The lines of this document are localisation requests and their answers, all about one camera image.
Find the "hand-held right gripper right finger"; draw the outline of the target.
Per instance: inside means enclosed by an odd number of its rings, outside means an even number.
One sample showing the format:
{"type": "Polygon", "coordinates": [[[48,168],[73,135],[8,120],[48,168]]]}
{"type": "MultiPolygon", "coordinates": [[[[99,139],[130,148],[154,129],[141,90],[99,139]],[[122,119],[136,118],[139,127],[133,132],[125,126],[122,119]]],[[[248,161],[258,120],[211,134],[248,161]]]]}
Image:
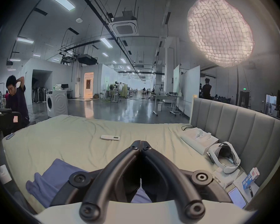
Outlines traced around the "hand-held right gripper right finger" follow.
{"type": "Polygon", "coordinates": [[[206,170],[179,169],[173,162],[141,141],[142,189],[153,203],[174,201],[180,221],[199,221],[206,213],[205,200],[231,203],[226,191],[206,170]]]}

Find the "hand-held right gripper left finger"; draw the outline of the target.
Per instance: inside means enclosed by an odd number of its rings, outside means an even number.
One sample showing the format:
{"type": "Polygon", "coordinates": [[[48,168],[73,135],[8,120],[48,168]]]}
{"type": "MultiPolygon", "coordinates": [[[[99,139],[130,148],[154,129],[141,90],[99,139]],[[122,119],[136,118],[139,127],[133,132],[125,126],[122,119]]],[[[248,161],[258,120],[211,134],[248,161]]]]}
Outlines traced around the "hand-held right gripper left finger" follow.
{"type": "Polygon", "coordinates": [[[81,202],[78,214],[83,221],[105,221],[110,201],[130,203],[140,188],[140,144],[134,141],[104,169],[71,174],[50,207],[81,202]]]}

